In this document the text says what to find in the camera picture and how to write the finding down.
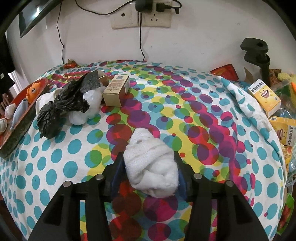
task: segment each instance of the colorful dotted fabric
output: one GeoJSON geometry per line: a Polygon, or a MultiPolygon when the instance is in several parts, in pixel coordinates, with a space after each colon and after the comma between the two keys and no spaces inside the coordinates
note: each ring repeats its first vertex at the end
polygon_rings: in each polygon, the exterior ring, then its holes
{"type": "MultiPolygon", "coordinates": [[[[259,217],[269,239],[282,209],[286,173],[277,137],[263,111],[240,83],[179,66],[112,61],[44,73],[63,86],[83,74],[104,71],[109,79],[129,74],[130,92],[121,108],[102,106],[81,126],[61,119],[62,131],[40,139],[37,120],[8,159],[0,162],[0,190],[22,233],[29,237],[60,185],[89,180],[112,164],[137,127],[163,140],[195,172],[210,180],[233,180],[259,217]]],[[[182,240],[191,204],[178,193],[156,199],[134,190],[127,180],[105,203],[115,240],[182,240]]],[[[86,241],[85,204],[80,206],[81,239],[86,241]]],[[[211,240],[215,240],[217,204],[213,202],[211,240]]]]}

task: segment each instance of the small brown box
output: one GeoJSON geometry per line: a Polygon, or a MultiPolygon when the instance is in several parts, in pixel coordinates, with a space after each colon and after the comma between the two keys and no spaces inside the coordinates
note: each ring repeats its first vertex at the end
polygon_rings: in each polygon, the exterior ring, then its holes
{"type": "Polygon", "coordinates": [[[129,75],[116,75],[103,92],[106,106],[122,107],[130,88],[129,75]]]}
{"type": "Polygon", "coordinates": [[[101,81],[103,86],[107,87],[109,84],[108,76],[101,70],[97,70],[97,71],[98,71],[99,80],[101,81]]]}

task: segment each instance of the power adapter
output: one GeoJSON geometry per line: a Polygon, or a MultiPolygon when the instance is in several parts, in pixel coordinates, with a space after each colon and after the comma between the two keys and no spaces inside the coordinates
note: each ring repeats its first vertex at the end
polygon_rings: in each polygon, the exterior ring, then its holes
{"type": "Polygon", "coordinates": [[[136,11],[151,13],[153,9],[153,0],[136,0],[136,11]]]}

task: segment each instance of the metal screw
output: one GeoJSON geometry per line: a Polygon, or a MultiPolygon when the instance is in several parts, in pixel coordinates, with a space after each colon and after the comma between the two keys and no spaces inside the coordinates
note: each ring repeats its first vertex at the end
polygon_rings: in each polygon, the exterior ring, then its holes
{"type": "Polygon", "coordinates": [[[65,181],[65,182],[63,183],[63,186],[64,186],[65,188],[70,187],[70,186],[71,186],[71,182],[70,182],[70,181],[65,181]]]}
{"type": "Polygon", "coordinates": [[[102,180],[104,178],[104,175],[103,174],[97,174],[96,175],[96,179],[97,180],[102,180]]]}
{"type": "Polygon", "coordinates": [[[193,175],[193,177],[195,178],[195,179],[202,179],[202,175],[201,174],[199,174],[199,173],[195,173],[194,175],[193,175]]]}
{"type": "Polygon", "coordinates": [[[228,180],[228,181],[226,181],[226,185],[229,187],[233,187],[234,184],[233,184],[233,181],[228,180]]]}

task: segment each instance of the black cable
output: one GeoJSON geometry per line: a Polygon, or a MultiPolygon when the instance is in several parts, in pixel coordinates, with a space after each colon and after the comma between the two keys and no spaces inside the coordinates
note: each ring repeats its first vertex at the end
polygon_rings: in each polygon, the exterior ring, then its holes
{"type": "Polygon", "coordinates": [[[94,13],[94,14],[97,14],[97,15],[101,15],[101,16],[106,16],[106,15],[109,15],[109,14],[112,14],[112,13],[115,13],[116,11],[118,11],[119,9],[121,9],[122,7],[124,7],[125,5],[128,5],[129,3],[132,3],[132,2],[135,2],[136,0],[131,0],[131,1],[128,1],[126,2],[124,5],[120,6],[119,8],[115,9],[114,11],[112,12],[109,12],[109,13],[98,13],[98,12],[94,12],[94,11],[91,11],[91,10],[88,10],[88,9],[85,9],[83,8],[82,6],[80,6],[77,2],[77,0],[75,0],[76,2],[76,5],[81,8],[82,10],[84,11],[87,11],[87,12],[91,12],[91,13],[94,13]]]}
{"type": "MultiPolygon", "coordinates": [[[[60,15],[61,15],[62,3],[63,3],[63,2],[61,2],[61,5],[60,5],[60,7],[59,7],[59,16],[58,16],[58,18],[57,18],[57,24],[58,24],[58,22],[59,22],[59,17],[60,17],[60,15]]],[[[61,44],[63,45],[63,49],[62,49],[62,61],[63,61],[63,64],[64,64],[65,62],[64,62],[63,54],[64,54],[65,45],[63,44],[63,42],[62,42],[62,40],[61,40],[61,34],[60,34],[60,32],[59,32],[59,27],[58,27],[58,25],[57,25],[57,31],[58,31],[58,33],[59,33],[59,41],[60,41],[61,44]]]]}
{"type": "Polygon", "coordinates": [[[143,50],[142,50],[142,35],[141,35],[141,32],[142,32],[142,13],[140,13],[140,50],[142,52],[143,61],[144,61],[145,60],[145,55],[144,55],[143,50]]]}

